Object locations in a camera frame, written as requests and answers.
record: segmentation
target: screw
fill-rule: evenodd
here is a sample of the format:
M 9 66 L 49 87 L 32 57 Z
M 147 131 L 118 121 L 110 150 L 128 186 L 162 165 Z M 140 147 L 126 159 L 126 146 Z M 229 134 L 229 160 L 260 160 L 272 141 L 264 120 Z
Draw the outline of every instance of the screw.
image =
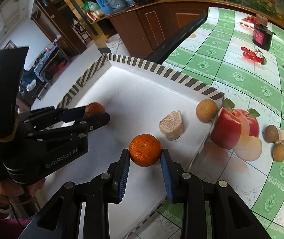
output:
M 189 178 L 191 178 L 191 175 L 188 172 L 183 172 L 182 173 L 182 178 L 183 179 L 189 179 Z
M 64 185 L 64 188 L 66 188 L 67 190 L 70 189 L 70 188 L 73 188 L 73 183 L 72 183 L 72 182 L 67 182 L 67 183 Z
M 109 173 L 107 173 L 107 172 L 101 174 L 101 179 L 102 180 L 107 180 L 110 177 L 111 177 L 111 175 Z
M 225 187 L 227 187 L 227 182 L 226 181 L 219 181 L 219 186 L 225 188 Z

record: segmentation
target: cable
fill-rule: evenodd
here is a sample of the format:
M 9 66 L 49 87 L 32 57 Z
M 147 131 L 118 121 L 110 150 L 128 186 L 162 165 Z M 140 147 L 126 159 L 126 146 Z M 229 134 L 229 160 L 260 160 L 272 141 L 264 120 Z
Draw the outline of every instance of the cable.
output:
M 11 205 L 11 209 L 12 209 L 12 212 L 13 212 L 13 215 L 15 216 L 15 219 L 17 220 L 18 224 L 24 229 L 24 227 L 21 225 L 19 219 L 18 219 L 18 215 L 17 213 L 15 212 L 15 208 L 12 206 L 12 204 L 10 203 Z

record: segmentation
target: black and white striped border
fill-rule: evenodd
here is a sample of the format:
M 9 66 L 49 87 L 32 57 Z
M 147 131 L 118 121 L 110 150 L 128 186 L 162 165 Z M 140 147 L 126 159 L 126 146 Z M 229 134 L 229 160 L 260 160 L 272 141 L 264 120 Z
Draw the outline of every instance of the black and white striped border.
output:
M 172 81 L 178 82 L 186 87 L 189 87 L 199 93 L 206 95 L 212 100 L 216 101 L 224 96 L 224 94 L 215 88 L 193 78 L 184 73 L 175 71 L 171 68 L 164 67 L 162 65 L 143 60 L 140 58 L 123 56 L 123 55 L 115 55 L 111 53 L 104 53 L 98 60 L 94 62 L 85 72 L 84 74 L 75 82 L 75 84 L 71 87 L 71 89 L 67 92 L 67 94 L 63 97 L 62 101 L 58 104 L 58 108 L 66 107 L 74 96 L 79 92 L 80 89 L 86 84 L 86 82 L 98 71 L 101 66 L 104 65 L 106 59 L 112 60 L 115 62 L 135 66 L 147 71 L 154 72 L 168 78 Z
M 76 96 L 76 94 L 83 88 L 86 82 L 98 71 L 106 61 L 106 53 L 99 57 L 75 82 L 67 94 L 63 97 L 62 101 L 58 104 L 58 108 L 65 108 Z

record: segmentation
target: mandarin orange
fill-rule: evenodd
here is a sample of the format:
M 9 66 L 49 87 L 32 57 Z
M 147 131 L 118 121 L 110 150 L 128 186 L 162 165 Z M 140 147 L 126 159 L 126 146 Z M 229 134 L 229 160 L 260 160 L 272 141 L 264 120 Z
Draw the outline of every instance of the mandarin orange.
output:
M 129 151 L 134 163 L 141 167 L 148 167 L 160 158 L 161 144 L 150 134 L 138 135 L 131 141 Z
M 88 106 L 86 106 L 84 117 L 88 118 L 94 114 L 104 113 L 104 112 L 105 112 L 105 108 L 103 107 L 102 104 L 98 102 L 92 102 Z

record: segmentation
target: person's arm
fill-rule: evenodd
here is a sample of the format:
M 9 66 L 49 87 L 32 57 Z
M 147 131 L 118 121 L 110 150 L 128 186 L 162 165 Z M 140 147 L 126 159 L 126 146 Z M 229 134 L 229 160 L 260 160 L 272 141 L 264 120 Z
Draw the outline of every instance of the person's arm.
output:
M 30 195 L 34 196 L 44 185 L 45 179 L 27 187 Z M 8 179 L 0 182 L 0 239 L 17 239 L 30 220 L 5 219 L 11 212 L 8 196 L 18 196 L 23 194 L 23 189 Z

